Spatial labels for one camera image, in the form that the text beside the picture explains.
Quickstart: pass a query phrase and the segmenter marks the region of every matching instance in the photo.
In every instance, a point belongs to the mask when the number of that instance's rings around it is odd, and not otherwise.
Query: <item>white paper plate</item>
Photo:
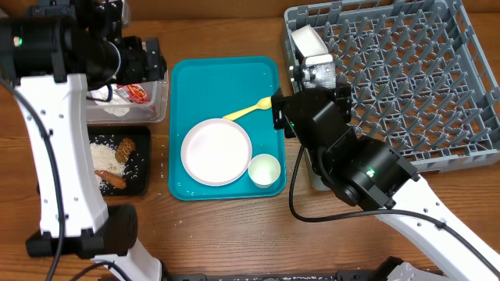
[[[252,142],[235,122],[208,119],[187,133],[180,158],[194,180],[219,187],[234,182],[245,173],[252,159]]]

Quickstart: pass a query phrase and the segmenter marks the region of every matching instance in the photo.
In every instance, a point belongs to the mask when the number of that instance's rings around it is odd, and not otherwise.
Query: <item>black plastic container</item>
[[[118,147],[123,138],[134,141],[136,150],[130,155],[125,175],[125,189],[118,189],[111,184],[101,188],[103,196],[144,195],[148,191],[149,160],[151,156],[151,133],[145,126],[89,126],[88,138],[94,144],[114,144]]]

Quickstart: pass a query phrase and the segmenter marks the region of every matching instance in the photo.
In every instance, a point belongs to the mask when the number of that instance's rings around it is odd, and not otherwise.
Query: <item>food container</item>
[[[127,102],[112,104],[87,100],[87,123],[157,123],[165,118],[169,82],[159,80],[139,84],[148,95],[149,102],[142,104]]]

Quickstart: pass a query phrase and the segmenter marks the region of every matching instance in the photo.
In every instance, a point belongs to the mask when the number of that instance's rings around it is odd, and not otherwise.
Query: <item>gray dish rack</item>
[[[500,88],[460,0],[344,0],[289,8],[287,66],[299,64],[291,32],[305,25],[334,55],[337,78],[353,86],[356,133],[386,141],[421,172],[500,159]],[[291,84],[297,92],[297,82]]]

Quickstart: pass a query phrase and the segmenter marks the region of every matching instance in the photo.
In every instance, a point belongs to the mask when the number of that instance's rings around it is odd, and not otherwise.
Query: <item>wooden surface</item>
[[[498,14],[472,15],[477,36],[497,79],[500,78]],[[290,87],[280,48],[280,18],[268,20],[182,20],[134,22],[127,31],[160,38],[172,68],[182,59],[266,55],[280,71],[284,93]],[[50,98],[50,93],[41,94]],[[43,279],[52,258],[28,258],[24,241],[36,229],[40,201],[27,132],[13,98],[0,93],[0,279]],[[173,273],[209,275],[335,272],[373,269],[394,255],[422,269],[434,265],[402,235],[373,217],[307,224],[288,209],[288,187],[263,199],[182,202],[168,190],[168,118],[150,126],[152,163],[149,191],[144,197],[108,198],[110,204],[133,203],[139,216],[139,238],[149,252]],[[287,140],[287,169],[295,163],[298,142]],[[437,195],[465,224],[500,251],[500,164],[428,176]],[[302,162],[296,187],[296,205],[305,215],[352,212],[331,192],[308,185]],[[90,265],[74,256],[61,259],[61,280]],[[91,272],[89,280],[106,270]]]
[[[128,0],[134,20],[244,19],[282,17],[286,9],[327,0]],[[381,0],[391,4],[393,0]],[[497,0],[462,0],[467,12],[500,12]],[[0,9],[21,16],[37,0],[0,0]]]

